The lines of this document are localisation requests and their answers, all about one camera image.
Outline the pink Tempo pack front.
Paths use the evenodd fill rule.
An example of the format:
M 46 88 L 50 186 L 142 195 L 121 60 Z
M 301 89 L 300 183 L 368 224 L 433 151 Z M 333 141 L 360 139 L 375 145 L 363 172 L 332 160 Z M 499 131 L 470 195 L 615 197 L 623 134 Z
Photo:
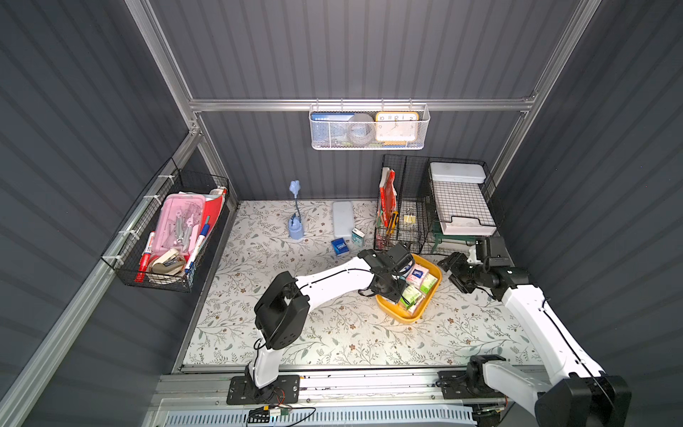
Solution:
M 425 278 L 430 274 L 429 270 L 419 264 L 415 264 L 406 275 L 407 284 L 414 288 L 420 288 Z

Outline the green tissue pack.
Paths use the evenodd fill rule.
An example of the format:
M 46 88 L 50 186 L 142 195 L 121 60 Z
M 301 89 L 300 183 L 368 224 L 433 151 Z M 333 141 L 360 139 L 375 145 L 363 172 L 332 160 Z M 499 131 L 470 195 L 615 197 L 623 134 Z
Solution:
M 408 285 L 399 299 L 403 308 L 409 312 L 414 312 L 422 302 L 424 295 L 419 289 Z
M 439 278 L 428 273 L 425 275 L 423 281 L 421 282 L 420 291 L 424 295 L 428 295 L 432 291 L 432 288 L 434 288 L 434 286 L 436 286 L 438 283 Z

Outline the teal tissue pack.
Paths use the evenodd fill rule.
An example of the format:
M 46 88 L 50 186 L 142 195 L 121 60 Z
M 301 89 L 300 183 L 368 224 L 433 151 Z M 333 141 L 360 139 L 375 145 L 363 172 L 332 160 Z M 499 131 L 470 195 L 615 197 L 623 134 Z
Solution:
M 351 231 L 351 241 L 357 247 L 364 247 L 365 239 L 366 239 L 366 233 L 364 233 L 363 231 L 361 231 L 357 228 L 354 228 Z

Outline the yellow plastic storage box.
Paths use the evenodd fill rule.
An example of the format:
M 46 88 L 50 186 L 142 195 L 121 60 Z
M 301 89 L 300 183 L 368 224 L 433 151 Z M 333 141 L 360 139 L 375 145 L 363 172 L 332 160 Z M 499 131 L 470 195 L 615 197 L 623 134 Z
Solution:
M 442 272 L 437 265 L 418 254 L 414 254 L 413 258 L 416 266 L 426 270 L 431 277 L 434 277 L 431 286 L 425 285 L 425 283 L 428 282 L 428 279 L 425 279 L 423 283 L 416 288 L 416 291 L 421 295 L 416 304 L 407 309 L 402 302 L 395 304 L 380 295 L 375 297 L 375 300 L 382 311 L 399 323 L 406 325 L 416 322 L 423 316 L 423 313 L 429 306 L 432 297 L 434 297 L 436 291 L 439 289 L 443 279 Z

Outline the dark blue Tempo tissue pack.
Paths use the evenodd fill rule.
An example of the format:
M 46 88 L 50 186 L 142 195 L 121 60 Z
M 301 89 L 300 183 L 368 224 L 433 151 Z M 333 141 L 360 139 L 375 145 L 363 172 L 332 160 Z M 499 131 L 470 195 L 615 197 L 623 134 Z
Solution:
M 334 253 L 336 256 L 342 256 L 344 254 L 348 254 L 350 252 L 350 249 L 348 248 L 348 245 L 346 243 L 346 240 L 344 238 L 336 238 L 331 242 L 332 248 L 334 250 Z

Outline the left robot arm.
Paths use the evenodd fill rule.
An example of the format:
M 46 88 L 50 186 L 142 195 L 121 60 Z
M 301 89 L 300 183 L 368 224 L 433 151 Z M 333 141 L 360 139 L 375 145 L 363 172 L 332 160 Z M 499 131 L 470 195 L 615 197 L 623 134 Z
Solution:
M 245 370 L 252 386 L 262 390 L 276 381 L 284 349 L 299 339 L 311 311 L 353 292 L 396 304 L 413 267 L 413 255 L 398 244 L 384 251 L 363 250 L 347 263 L 308 276 L 279 273 L 254 307 L 259 336 Z

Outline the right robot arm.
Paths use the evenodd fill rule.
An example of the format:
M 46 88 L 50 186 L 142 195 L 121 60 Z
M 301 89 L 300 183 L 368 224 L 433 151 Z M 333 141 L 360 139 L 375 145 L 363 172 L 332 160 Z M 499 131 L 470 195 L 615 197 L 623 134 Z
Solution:
M 468 393 L 499 392 L 535 417 L 540 426 L 623 426 L 631 390 L 608 375 L 574 339 L 551 309 L 527 270 L 512 265 L 500 237 L 477 242 L 469 254 L 453 252 L 439 261 L 465 294 L 487 291 L 515 317 L 539 354 L 546 381 L 496 355 L 471 357 L 464 375 L 442 379 L 442 390 L 462 384 Z

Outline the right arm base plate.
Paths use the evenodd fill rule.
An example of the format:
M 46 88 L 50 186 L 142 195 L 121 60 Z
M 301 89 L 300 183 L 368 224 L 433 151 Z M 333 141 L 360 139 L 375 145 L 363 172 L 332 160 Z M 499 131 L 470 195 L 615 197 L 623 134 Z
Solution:
M 465 371 L 446 370 L 438 372 L 436 386 L 441 390 L 444 400 L 466 399 L 503 399 L 503 393 L 485 385 L 469 385 Z

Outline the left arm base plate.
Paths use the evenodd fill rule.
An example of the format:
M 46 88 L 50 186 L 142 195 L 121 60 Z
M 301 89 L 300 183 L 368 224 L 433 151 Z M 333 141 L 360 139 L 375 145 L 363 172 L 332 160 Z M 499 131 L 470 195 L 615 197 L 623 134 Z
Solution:
M 257 388 L 249 376 L 235 376 L 229 383 L 226 404 L 295 404 L 299 400 L 300 382 L 301 378 L 298 375 L 280 375 L 272 384 Z

